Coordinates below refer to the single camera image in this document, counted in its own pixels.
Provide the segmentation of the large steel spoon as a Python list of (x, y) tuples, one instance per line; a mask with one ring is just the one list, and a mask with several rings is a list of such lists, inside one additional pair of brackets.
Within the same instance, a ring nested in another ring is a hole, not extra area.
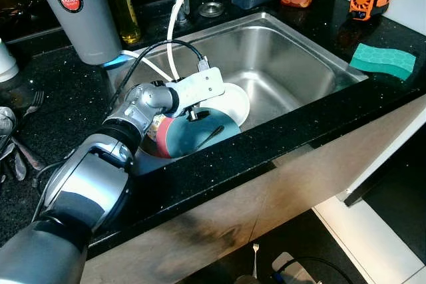
[(6, 138), (15, 131), (17, 116), (12, 108), (0, 106), (0, 138)]

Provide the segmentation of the white bowl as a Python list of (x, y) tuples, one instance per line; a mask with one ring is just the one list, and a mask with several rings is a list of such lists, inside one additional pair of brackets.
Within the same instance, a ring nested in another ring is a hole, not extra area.
[(200, 107), (213, 108), (243, 126), (250, 114), (250, 101), (246, 91), (237, 84), (224, 83), (225, 91), (200, 103)]

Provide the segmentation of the stainless steel sink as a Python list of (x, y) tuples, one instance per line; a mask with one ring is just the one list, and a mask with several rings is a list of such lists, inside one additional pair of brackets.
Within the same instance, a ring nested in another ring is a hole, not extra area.
[[(196, 54), (207, 56), (226, 83), (243, 88), (250, 114), (241, 133), (283, 114), (365, 80), (366, 76), (267, 13), (256, 13), (180, 38), (172, 53), (159, 47), (148, 53), (128, 81), (134, 84), (164, 80), (168, 62), (180, 76), (197, 71)], [(143, 150), (136, 153), (133, 174), (143, 175), (182, 158), (158, 158)]]

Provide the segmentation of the dark slim utensil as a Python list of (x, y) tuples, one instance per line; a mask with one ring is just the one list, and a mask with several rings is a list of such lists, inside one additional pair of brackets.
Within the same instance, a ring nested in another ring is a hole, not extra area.
[(215, 129), (213, 129), (213, 131), (209, 135), (207, 135), (207, 137), (203, 141), (201, 141), (201, 143), (197, 147), (195, 147), (194, 151), (200, 150), (201, 147), (203, 147), (211, 139), (213, 139), (217, 135), (219, 135), (219, 133), (221, 133), (223, 130), (224, 130), (224, 126), (223, 125), (217, 126)]

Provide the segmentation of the brown cabinet door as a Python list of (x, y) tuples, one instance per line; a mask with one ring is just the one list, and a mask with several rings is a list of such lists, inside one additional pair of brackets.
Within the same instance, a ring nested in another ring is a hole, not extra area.
[(274, 164), (250, 180), (85, 263), (82, 284), (173, 284), (246, 245)]
[(274, 160), (265, 181), (250, 239), (328, 199), (345, 199), (426, 121), (426, 98), (397, 108), (353, 132), (300, 156)]

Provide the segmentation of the red plate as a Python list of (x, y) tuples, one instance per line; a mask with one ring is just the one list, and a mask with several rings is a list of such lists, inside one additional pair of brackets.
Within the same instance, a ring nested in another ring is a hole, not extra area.
[(159, 126), (159, 130), (157, 132), (157, 142), (159, 146), (159, 151), (162, 153), (164, 158), (171, 158), (170, 151), (168, 151), (168, 143), (167, 143), (167, 137), (168, 137), (168, 127), (170, 127), (170, 124), (174, 122), (173, 118), (166, 117), (164, 122)]

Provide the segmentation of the green sponge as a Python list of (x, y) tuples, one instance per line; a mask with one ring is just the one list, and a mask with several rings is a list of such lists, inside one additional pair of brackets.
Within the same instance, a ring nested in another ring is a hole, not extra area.
[(371, 47), (360, 43), (354, 51), (350, 66), (368, 73), (392, 75), (407, 80), (413, 74), (416, 57), (393, 48)]

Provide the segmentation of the light blue plate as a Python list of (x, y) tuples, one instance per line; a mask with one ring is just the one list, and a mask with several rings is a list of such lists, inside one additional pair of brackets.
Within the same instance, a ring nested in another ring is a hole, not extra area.
[(234, 137), (241, 133), (240, 126), (231, 117), (226, 116), (213, 108), (205, 108), (209, 111), (209, 116), (197, 122), (188, 122), (186, 116), (173, 118), (174, 122), (168, 127), (168, 151), (172, 158), (180, 158), (187, 154), (194, 153), (201, 141), (209, 135), (213, 129), (219, 125), (223, 125), (224, 129), (219, 135), (211, 139), (202, 148), (219, 143), (224, 139)]

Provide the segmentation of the grey cylindrical water filter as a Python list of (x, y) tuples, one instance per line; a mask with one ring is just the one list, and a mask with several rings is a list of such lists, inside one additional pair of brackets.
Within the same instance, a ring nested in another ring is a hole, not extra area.
[(107, 0), (46, 1), (84, 63), (103, 65), (118, 58), (121, 41)]

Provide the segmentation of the olive oil bottle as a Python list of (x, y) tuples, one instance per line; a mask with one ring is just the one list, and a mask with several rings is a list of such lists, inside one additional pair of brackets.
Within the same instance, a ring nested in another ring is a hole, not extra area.
[(131, 0), (107, 0), (118, 33), (126, 44), (131, 45), (141, 38), (139, 23)]

